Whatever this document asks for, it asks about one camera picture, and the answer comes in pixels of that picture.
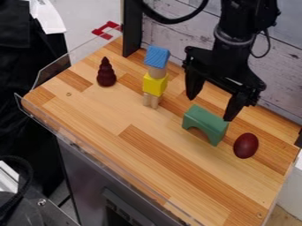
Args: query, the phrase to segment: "green bridge block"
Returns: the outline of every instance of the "green bridge block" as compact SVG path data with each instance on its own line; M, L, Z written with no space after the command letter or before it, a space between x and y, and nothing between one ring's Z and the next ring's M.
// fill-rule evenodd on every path
M217 146L222 141L228 126L228 122L197 105L193 105L185 113L183 121L184 129L196 127L205 132L213 146Z

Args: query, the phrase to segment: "red tape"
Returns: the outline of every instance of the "red tape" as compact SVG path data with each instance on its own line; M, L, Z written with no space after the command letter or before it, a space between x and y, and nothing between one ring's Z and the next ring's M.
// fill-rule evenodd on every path
M106 34L103 32L106 28L115 28L117 31L122 31L121 26L115 22L108 21L105 25L101 26L98 29L92 31L93 34L102 37L103 39L110 40L113 36L111 34Z

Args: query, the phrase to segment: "wooden tabletop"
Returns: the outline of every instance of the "wooden tabletop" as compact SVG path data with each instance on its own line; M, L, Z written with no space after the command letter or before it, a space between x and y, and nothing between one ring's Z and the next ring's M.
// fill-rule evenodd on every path
M170 82L159 109L144 107L146 51L128 58L121 53L122 40L117 39L37 87L25 100L95 148L96 153L88 153L185 222L197 225L195 218L205 225L261 225L298 154L293 143L299 126L261 107L244 108L223 141L212 147L200 132L182 129L182 117L194 103L221 117L230 95L207 83L190 102L182 68L169 63ZM103 57L118 76L113 87L97 85ZM35 113L25 101L23 105ZM241 160L232 145L245 132L259 138L260 148L254 157Z

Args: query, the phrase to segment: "black cable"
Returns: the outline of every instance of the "black cable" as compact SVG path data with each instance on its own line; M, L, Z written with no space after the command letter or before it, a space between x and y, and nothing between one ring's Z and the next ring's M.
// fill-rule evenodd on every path
M60 208L62 207L69 199L71 198L71 195L68 195L63 201L61 201L57 206Z
M191 12L190 14L188 14L184 17L181 17L181 18L169 19L169 18L166 18L163 15L159 14L158 12L154 11L153 9L151 9L150 6L145 4L143 0L133 0L133 1L141 8L141 10L149 18L157 21L158 23L165 24L165 25L178 24L178 23L185 22L189 19L192 19L197 14L199 14L201 11L203 11L208 4L208 0L203 0L202 3L200 4L200 6L195 11Z
M268 41L268 49L267 49L267 51L264 54L262 54L261 56L256 56L256 55L254 55L253 50L251 49L251 55L253 57L257 58L257 59L265 57L269 53L269 51L271 50L271 42L270 42L270 36L269 36L268 29L264 30L264 34L267 37L267 41Z

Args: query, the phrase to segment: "robotic arm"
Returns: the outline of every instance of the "robotic arm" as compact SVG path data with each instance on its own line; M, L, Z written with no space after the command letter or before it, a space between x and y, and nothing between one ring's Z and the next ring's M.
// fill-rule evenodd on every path
M167 19L142 0L135 1L150 18L164 24L191 19L208 3L205 0L196 11L183 18ZM252 48L261 31L268 38L266 54L269 52L268 28L276 24L278 15L280 11L276 0L222 0L222 14L214 31L213 49L185 48L183 67L187 97L193 100L207 80L232 94L223 117L225 121L232 121L244 106L255 106L266 84L251 71L248 57L254 56Z

